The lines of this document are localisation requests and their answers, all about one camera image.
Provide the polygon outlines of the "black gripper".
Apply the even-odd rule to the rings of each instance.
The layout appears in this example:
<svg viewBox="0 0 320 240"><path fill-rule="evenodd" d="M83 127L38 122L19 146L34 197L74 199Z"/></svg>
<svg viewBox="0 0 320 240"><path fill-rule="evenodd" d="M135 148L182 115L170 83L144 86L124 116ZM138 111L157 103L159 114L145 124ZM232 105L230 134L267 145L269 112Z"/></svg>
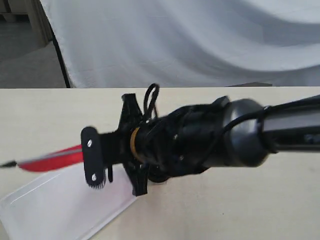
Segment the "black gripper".
<svg viewBox="0 0 320 240"><path fill-rule="evenodd" d="M134 196L148 193L149 172L170 176L169 151L173 148L175 115L158 116L157 95L145 96L140 107L134 93L122 95L116 130L99 134L87 126L80 133L86 183L102 189L113 182L113 167L124 168Z"/></svg>

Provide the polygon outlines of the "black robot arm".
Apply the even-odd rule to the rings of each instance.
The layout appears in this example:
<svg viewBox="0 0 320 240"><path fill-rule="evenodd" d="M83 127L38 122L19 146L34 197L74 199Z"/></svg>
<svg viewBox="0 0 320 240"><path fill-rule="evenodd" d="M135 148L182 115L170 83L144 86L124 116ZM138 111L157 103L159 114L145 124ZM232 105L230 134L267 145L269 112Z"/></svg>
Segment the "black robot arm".
<svg viewBox="0 0 320 240"><path fill-rule="evenodd" d="M113 181L121 164L135 196L148 181L198 175L210 168L256 168L271 154L320 150L320 98L312 96L274 106L220 97L210 104L182 106L151 118L136 95L122 96L118 128L81 131L84 175L93 189Z"/></svg>

